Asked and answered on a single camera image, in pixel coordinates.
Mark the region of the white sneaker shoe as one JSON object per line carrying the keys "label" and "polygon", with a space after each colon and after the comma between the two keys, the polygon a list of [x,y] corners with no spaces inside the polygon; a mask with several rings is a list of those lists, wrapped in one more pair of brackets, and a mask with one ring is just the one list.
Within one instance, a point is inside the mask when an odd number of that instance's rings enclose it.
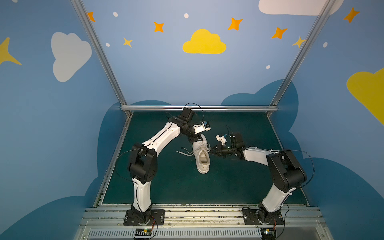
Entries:
{"label": "white sneaker shoe", "polygon": [[201,141],[193,143],[193,153],[196,159],[198,172],[206,174],[210,170],[209,147],[206,137],[201,134]]}

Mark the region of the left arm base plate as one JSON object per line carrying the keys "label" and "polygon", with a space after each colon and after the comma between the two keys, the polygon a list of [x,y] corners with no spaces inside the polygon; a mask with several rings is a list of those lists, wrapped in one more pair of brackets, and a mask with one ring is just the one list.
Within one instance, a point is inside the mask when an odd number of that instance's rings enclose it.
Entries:
{"label": "left arm base plate", "polygon": [[140,212],[135,208],[127,210],[123,225],[124,226],[162,226],[165,220],[165,210],[151,210]]}

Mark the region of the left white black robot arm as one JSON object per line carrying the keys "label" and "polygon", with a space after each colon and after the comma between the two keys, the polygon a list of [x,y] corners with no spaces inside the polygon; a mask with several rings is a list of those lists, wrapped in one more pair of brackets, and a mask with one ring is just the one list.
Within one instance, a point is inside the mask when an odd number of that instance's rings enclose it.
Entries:
{"label": "left white black robot arm", "polygon": [[161,151],[179,135],[187,136],[190,143],[201,142],[202,132],[211,129],[207,121],[192,125],[194,115],[193,110],[184,107],[179,116],[169,118],[152,138],[141,144],[134,144],[128,151],[130,156],[127,169],[134,185],[134,201],[126,213],[125,225],[147,225],[154,222],[150,192],[151,182],[158,171],[158,156]]}

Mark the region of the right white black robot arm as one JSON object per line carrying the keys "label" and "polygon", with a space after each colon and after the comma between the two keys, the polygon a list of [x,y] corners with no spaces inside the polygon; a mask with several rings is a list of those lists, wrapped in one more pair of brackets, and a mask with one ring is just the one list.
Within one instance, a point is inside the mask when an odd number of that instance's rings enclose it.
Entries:
{"label": "right white black robot arm", "polygon": [[258,204],[256,218],[263,225],[278,222],[286,199],[293,191],[309,183],[294,150],[246,147],[241,133],[216,135],[216,139],[218,144],[211,150],[215,156],[225,158],[234,155],[241,160],[269,167],[273,184],[267,196]]}

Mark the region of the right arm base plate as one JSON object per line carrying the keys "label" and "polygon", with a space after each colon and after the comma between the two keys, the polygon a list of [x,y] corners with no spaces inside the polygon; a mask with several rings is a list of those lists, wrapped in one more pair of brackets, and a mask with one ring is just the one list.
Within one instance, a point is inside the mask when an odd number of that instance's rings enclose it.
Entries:
{"label": "right arm base plate", "polygon": [[284,218],[281,211],[269,213],[265,209],[242,208],[245,225],[284,225]]}

